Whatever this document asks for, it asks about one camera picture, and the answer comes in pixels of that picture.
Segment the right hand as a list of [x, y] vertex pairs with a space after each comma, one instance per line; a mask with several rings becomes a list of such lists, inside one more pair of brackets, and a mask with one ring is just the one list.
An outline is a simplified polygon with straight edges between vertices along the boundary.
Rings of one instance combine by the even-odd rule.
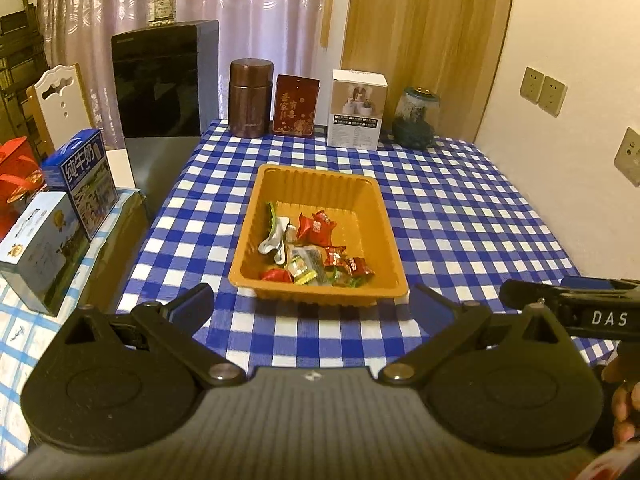
[[606, 384], [617, 386], [611, 401], [614, 443], [629, 442], [639, 435], [639, 424], [634, 420], [639, 414], [638, 354], [617, 353], [602, 370], [601, 378]]

